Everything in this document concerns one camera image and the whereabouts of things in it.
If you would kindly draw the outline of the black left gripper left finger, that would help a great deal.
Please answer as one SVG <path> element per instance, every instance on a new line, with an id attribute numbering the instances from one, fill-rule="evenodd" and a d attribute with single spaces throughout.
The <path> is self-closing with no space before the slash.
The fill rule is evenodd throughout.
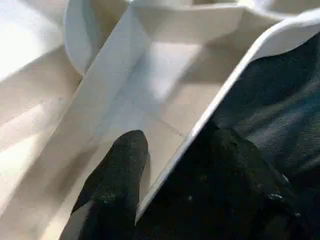
<path id="1" fill-rule="evenodd" d="M 118 137 L 86 179 L 61 240 L 131 240 L 142 174 L 149 159 L 143 131 Z"/>

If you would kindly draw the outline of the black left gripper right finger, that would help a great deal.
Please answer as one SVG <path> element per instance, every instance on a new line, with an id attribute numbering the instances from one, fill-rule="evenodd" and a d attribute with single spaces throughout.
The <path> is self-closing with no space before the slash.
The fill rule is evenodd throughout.
<path id="1" fill-rule="evenodd" d="M 136 227 L 138 240 L 300 240 L 289 184 L 234 130 L 205 126 Z"/>

